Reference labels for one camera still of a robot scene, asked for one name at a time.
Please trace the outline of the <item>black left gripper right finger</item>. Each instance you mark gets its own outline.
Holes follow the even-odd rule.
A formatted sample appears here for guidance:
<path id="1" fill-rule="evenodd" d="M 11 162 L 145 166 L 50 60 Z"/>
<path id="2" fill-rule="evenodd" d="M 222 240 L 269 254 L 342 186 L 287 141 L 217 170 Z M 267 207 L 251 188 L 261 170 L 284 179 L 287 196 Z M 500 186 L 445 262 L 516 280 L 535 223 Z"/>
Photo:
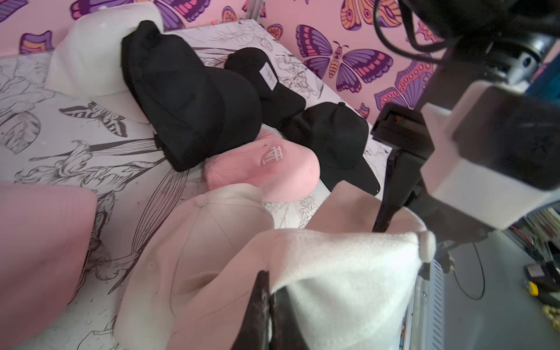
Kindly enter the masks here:
<path id="1" fill-rule="evenodd" d="M 271 296 L 269 312 L 269 349 L 309 350 L 300 331 L 287 287 L 281 288 Z"/>

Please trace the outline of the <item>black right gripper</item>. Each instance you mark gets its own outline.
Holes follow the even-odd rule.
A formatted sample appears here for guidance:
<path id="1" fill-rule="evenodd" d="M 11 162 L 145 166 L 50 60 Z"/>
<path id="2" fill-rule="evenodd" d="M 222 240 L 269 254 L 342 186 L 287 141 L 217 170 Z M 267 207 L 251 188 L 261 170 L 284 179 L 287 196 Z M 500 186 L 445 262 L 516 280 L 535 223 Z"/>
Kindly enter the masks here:
<path id="1" fill-rule="evenodd" d="M 421 182 L 420 169 L 434 151 L 421 112 L 396 103 L 382 108 L 370 132 L 374 141 L 392 148 L 386 162 L 384 193 L 374 232 L 385 232 L 403 206 L 419 216 L 440 242 L 456 244 L 487 239 L 492 227 L 430 196 Z"/>

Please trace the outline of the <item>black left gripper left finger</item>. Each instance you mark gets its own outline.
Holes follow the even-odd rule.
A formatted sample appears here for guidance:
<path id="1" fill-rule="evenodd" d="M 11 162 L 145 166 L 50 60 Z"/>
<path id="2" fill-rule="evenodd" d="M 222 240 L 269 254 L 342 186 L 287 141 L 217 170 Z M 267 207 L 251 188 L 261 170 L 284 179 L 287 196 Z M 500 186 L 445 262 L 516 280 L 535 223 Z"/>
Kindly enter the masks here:
<path id="1" fill-rule="evenodd" d="M 240 331 L 231 350 L 269 349 L 271 293 L 268 271 L 259 271 L 253 285 Z"/>

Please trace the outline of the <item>white Colorado cap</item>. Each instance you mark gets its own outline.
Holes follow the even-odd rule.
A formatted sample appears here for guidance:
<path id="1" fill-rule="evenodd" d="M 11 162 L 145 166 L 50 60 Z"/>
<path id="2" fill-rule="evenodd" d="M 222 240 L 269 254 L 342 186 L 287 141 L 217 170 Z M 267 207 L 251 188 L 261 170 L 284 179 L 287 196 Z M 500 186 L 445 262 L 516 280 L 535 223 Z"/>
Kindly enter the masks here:
<path id="1" fill-rule="evenodd" d="M 113 338 L 125 349 L 165 349 L 176 315 L 258 233 L 274 228 L 262 190 L 218 188 L 177 206 L 134 266 Z"/>
<path id="2" fill-rule="evenodd" d="M 311 349 L 389 349 L 435 235 L 408 209 L 384 233 L 381 202 L 340 182 L 304 229 L 258 233 L 176 317 L 169 349 L 229 349 L 260 271 L 286 288 Z"/>

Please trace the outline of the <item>black cap with white patch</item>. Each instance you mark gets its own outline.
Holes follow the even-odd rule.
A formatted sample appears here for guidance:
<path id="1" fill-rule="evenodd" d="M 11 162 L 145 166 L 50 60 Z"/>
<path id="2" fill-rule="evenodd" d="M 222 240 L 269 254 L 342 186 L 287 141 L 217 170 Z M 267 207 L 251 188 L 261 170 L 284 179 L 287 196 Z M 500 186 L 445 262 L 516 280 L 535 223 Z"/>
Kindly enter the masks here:
<path id="1" fill-rule="evenodd" d="M 245 77 L 254 86 L 262 105 L 262 121 L 279 131 L 306 107 L 303 96 L 283 85 L 268 55 L 258 48 L 230 54 L 225 68 Z"/>

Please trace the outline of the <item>plain black cap back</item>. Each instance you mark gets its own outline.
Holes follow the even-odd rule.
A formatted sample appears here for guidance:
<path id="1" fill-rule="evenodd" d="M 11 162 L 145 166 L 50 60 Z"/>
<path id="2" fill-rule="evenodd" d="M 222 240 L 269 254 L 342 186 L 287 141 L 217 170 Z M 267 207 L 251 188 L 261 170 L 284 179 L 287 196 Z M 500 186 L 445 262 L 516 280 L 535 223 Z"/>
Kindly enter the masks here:
<path id="1" fill-rule="evenodd" d="M 207 67 L 180 36 L 143 20 L 121 42 L 123 78 L 177 172 L 255 141 L 258 92 L 240 74 Z"/>

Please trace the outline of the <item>plain black cap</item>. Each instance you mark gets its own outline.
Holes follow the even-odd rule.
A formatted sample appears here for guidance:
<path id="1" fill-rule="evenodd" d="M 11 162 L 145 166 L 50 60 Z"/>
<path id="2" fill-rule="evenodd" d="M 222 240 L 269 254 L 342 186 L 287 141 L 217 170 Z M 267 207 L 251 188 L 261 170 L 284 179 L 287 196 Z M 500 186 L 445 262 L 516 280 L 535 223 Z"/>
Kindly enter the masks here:
<path id="1" fill-rule="evenodd" d="M 280 132 L 312 150 L 319 159 L 320 179 L 328 190 L 342 181 L 371 194 L 381 189 L 363 157 L 369 128 L 345 103 L 323 102 L 287 121 Z"/>
<path id="2" fill-rule="evenodd" d="M 143 20 L 121 42 L 123 78 L 177 172 L 255 141 L 258 92 L 240 74 L 207 67 L 180 36 Z"/>

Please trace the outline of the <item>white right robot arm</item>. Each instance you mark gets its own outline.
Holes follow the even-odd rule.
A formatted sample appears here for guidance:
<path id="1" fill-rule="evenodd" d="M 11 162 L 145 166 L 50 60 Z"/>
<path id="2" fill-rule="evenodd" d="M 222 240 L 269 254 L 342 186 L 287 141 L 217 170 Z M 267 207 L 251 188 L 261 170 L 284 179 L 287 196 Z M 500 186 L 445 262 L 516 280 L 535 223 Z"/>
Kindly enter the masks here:
<path id="1" fill-rule="evenodd" d="M 391 148 L 373 229 L 408 207 L 436 233 L 506 229 L 559 202 L 558 1 L 400 1 L 410 50 L 435 73 L 415 107 L 388 102 L 371 132 Z"/>

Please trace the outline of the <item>plain black cap front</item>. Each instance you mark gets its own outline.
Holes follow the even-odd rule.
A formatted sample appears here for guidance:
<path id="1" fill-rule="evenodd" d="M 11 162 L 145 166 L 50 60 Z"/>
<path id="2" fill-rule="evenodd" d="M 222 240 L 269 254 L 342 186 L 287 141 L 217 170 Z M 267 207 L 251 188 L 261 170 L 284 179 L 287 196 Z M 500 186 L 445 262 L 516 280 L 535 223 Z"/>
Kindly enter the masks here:
<path id="1" fill-rule="evenodd" d="M 369 128 L 345 103 L 323 102 L 287 121 L 280 132 L 312 150 L 319 159 L 320 179 L 328 190 L 342 181 L 371 194 L 381 189 L 363 157 Z"/>

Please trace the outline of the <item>pink cap centre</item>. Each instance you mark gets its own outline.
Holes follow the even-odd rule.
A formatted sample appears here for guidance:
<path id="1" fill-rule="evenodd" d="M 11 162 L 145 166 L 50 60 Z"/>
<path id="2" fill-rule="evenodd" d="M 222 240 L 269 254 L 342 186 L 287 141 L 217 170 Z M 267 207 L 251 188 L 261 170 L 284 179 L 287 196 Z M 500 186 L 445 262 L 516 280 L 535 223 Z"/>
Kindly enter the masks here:
<path id="1" fill-rule="evenodd" d="M 250 184 L 262 190 L 263 201 L 286 203 L 315 190 L 320 166 L 309 148 L 262 129 L 255 141 L 208 158 L 204 175 L 210 190 Z"/>

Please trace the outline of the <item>pink cap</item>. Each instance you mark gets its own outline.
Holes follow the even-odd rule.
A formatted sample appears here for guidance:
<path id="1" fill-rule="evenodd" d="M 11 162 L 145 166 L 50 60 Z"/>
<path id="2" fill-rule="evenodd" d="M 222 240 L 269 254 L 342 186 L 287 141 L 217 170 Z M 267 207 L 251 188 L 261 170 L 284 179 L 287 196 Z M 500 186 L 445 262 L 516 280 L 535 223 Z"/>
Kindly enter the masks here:
<path id="1" fill-rule="evenodd" d="M 1 184 L 1 348 L 46 328 L 73 299 L 97 198 L 85 188 Z"/>
<path id="2" fill-rule="evenodd" d="M 263 201 L 286 203 L 315 190 L 320 166 L 309 148 L 262 129 L 255 141 L 208 158 L 204 175 L 210 190 L 250 184 L 262 190 Z"/>

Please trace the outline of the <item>pink cap left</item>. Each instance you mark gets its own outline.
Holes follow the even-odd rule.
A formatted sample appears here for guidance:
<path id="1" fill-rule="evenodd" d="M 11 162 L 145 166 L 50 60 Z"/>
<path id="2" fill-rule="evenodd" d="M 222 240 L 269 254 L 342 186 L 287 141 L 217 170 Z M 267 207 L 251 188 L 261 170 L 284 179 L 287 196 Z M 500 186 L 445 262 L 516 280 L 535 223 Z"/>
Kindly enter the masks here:
<path id="1" fill-rule="evenodd" d="M 85 188 L 1 184 L 1 348 L 46 328 L 73 299 L 97 198 Z"/>

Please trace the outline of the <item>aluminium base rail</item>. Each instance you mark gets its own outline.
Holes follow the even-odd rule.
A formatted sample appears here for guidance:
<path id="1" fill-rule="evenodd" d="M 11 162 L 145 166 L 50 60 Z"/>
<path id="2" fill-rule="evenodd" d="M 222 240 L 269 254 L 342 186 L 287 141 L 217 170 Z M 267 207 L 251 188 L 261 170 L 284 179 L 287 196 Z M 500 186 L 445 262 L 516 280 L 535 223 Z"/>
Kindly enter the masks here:
<path id="1" fill-rule="evenodd" d="M 445 281 L 433 260 L 428 280 L 418 276 L 403 319 L 400 349 L 445 349 Z"/>

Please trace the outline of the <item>aluminium corner post right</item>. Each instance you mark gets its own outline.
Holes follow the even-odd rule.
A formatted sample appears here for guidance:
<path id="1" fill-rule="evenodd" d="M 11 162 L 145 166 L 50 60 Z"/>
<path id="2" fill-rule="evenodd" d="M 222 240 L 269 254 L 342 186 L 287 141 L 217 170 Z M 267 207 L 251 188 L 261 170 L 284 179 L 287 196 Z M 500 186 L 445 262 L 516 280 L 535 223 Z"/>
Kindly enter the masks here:
<path id="1" fill-rule="evenodd" d="M 246 1 L 246 19 L 258 21 L 261 19 L 262 11 L 265 9 L 265 0 Z"/>

